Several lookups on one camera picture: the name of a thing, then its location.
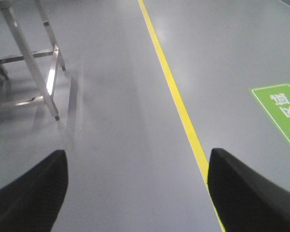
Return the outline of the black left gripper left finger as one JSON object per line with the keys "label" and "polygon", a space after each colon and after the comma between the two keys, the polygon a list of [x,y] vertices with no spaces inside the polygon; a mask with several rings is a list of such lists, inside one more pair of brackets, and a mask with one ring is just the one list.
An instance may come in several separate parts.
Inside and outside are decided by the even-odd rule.
{"label": "black left gripper left finger", "polygon": [[68,188],[64,150],[56,150],[0,189],[0,232],[49,232]]}

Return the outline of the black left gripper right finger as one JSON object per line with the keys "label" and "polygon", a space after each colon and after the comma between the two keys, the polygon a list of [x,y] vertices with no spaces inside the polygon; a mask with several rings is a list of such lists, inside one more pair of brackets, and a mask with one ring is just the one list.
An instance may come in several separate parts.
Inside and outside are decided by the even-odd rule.
{"label": "black left gripper right finger", "polygon": [[208,188],[228,232],[290,232],[290,192],[228,151],[211,151]]}

